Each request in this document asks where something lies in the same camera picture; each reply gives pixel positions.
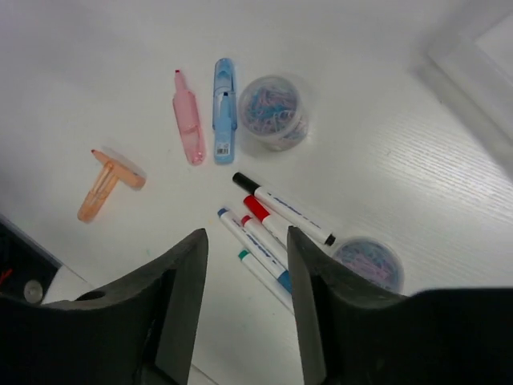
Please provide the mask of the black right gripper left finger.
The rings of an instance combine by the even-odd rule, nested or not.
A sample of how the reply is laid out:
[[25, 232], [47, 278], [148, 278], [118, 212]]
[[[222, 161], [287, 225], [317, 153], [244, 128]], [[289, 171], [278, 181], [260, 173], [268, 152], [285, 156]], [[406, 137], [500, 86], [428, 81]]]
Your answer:
[[208, 262], [198, 229], [74, 301], [1, 299], [4, 384], [185, 384]]

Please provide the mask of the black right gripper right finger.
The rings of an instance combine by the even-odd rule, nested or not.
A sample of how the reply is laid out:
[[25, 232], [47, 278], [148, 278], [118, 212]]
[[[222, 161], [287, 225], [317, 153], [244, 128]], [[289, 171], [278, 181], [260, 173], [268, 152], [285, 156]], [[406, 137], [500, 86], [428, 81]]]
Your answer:
[[511, 289], [394, 294], [296, 227], [288, 259], [305, 383], [511, 383]]

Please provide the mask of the paper clip jar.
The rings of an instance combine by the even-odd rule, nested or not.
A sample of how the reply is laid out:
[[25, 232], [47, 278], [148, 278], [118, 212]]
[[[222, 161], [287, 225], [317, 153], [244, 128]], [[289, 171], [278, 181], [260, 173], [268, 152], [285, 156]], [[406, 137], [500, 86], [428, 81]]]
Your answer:
[[252, 81], [238, 99], [238, 122], [264, 147], [285, 151], [303, 141], [308, 117], [294, 84], [278, 75]]
[[331, 257], [365, 280], [390, 292], [402, 293], [402, 262], [386, 244], [371, 237], [351, 237], [342, 241]]

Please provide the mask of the green whiteboard marker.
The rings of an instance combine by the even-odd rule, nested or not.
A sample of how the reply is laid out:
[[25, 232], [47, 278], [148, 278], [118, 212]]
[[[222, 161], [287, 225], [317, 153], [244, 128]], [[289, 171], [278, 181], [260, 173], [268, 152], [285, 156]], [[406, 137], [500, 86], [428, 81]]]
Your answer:
[[291, 294], [271, 273], [246, 249], [239, 252], [238, 258], [245, 268], [277, 299], [294, 314]]

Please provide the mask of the blue whiteboard marker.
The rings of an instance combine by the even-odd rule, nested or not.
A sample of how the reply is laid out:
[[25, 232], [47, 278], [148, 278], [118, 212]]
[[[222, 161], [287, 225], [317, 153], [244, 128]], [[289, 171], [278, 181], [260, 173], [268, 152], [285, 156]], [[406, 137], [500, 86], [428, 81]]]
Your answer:
[[243, 228], [240, 220], [230, 209], [219, 209], [217, 216], [224, 227], [243, 245], [244, 249], [248, 250], [291, 294], [292, 286], [289, 280], [289, 272], [274, 255]]

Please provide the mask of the black whiteboard marker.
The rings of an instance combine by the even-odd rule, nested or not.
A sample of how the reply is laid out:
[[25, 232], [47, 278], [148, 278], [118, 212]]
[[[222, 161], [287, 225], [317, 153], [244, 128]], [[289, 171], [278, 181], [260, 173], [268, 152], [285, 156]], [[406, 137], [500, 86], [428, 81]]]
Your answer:
[[333, 233], [321, 227], [313, 219], [308, 218], [305, 210], [301, 209], [299, 205], [292, 201], [287, 201], [284, 197], [279, 197], [276, 193], [262, 187], [241, 172], [236, 172], [232, 177], [232, 181], [254, 196], [259, 202], [280, 214], [304, 233], [307, 233], [312, 239], [327, 246], [332, 246], [335, 243], [336, 237]]

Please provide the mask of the blue highlighter pen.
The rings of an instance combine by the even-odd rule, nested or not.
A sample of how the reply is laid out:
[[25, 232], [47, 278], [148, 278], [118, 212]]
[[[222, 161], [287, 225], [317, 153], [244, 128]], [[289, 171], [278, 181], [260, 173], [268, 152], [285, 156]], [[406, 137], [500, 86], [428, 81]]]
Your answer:
[[212, 129], [216, 164], [231, 164], [235, 158], [236, 72], [231, 59], [216, 62], [213, 78]]

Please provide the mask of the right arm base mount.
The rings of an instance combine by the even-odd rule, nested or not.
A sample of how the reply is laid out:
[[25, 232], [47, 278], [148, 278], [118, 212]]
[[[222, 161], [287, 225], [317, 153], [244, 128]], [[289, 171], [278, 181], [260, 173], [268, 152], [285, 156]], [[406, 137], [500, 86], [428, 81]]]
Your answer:
[[1, 294], [40, 305], [62, 264], [1, 216]]

